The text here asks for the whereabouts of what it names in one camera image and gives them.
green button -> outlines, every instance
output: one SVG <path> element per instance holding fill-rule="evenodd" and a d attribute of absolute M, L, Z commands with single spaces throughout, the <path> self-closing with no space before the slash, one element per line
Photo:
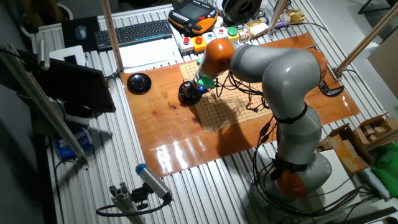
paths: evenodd
<path fill-rule="evenodd" d="M 235 27 L 228 28 L 228 35 L 235 36 L 238 33 L 238 29 Z"/>

metal pole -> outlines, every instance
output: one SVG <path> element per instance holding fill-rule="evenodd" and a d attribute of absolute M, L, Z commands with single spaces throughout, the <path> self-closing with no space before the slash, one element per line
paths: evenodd
<path fill-rule="evenodd" d="M 17 50 L 10 44 L 7 45 L 6 49 L 14 54 L 18 54 Z M 87 157 L 84 150 L 81 148 L 79 142 L 76 140 L 72 132 L 69 130 L 67 124 L 63 121 L 61 116 L 57 113 L 55 108 L 49 102 L 43 89 L 37 83 L 32 73 L 27 72 L 21 63 L 20 59 L 9 55 L 7 53 L 1 53 L 0 59 L 4 62 L 7 68 L 15 76 L 17 81 L 22 85 L 28 95 L 33 99 L 34 103 L 39 107 L 44 116 L 48 119 L 55 130 L 61 135 L 63 140 L 75 153 L 83 163 L 83 168 L 88 168 Z"/>
<path fill-rule="evenodd" d="M 116 59 L 116 65 L 118 66 L 119 73 L 124 72 L 122 63 L 122 56 L 120 56 L 118 37 L 113 26 L 112 12 L 109 6 L 109 0 L 101 0 L 102 10 L 104 11 L 104 17 L 106 21 L 106 27 L 108 28 L 109 39 L 111 40 L 113 54 Z"/>
<path fill-rule="evenodd" d="M 282 12 L 285 9 L 286 3 L 287 3 L 287 0 L 279 0 L 278 5 L 276 5 L 274 15 L 272 15 L 272 19 L 269 22 L 268 34 L 269 34 L 270 39 L 273 38 L 272 33 L 274 32 L 275 25 L 278 22 L 280 15 L 282 14 Z"/>
<path fill-rule="evenodd" d="M 356 48 L 343 60 L 343 62 L 335 69 L 337 78 L 341 76 L 341 72 L 365 49 L 366 46 L 388 25 L 392 18 L 398 14 L 398 4 L 387 13 L 384 18 L 373 28 L 373 30 L 356 46 Z"/>

monitor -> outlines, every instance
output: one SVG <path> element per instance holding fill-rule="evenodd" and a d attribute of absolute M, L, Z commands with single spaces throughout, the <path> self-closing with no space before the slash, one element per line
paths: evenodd
<path fill-rule="evenodd" d="M 26 60 L 37 61 L 36 54 L 21 50 L 18 53 Z M 6 67 L 3 64 L 0 68 L 4 71 Z M 0 84 L 15 91 L 22 90 L 10 72 L 2 73 L 5 76 L 0 78 Z M 32 73 L 45 94 L 51 98 L 63 100 L 70 105 L 86 106 L 97 112 L 116 111 L 108 84 L 100 70 L 51 58 L 49 70 Z"/>

green cloth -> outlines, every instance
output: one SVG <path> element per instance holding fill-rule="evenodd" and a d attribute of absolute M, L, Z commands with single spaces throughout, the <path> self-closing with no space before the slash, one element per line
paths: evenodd
<path fill-rule="evenodd" d="M 380 147 L 374 174 L 386 186 L 391 196 L 398 198 L 398 143 Z"/>

white box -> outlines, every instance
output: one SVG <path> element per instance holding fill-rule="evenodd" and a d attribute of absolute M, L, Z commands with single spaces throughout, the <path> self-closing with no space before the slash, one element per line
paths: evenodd
<path fill-rule="evenodd" d="M 228 33 L 225 27 L 220 27 L 213 29 L 214 35 L 216 35 L 217 39 L 226 39 L 228 40 Z"/>
<path fill-rule="evenodd" d="M 215 40 L 216 36 L 212 31 L 204 33 L 201 35 L 203 37 L 203 40 L 206 42 L 206 44 L 209 44 L 210 41 Z"/>
<path fill-rule="evenodd" d="M 193 52 L 193 42 L 190 37 L 185 37 L 178 42 L 178 47 L 182 55 L 190 54 Z"/>

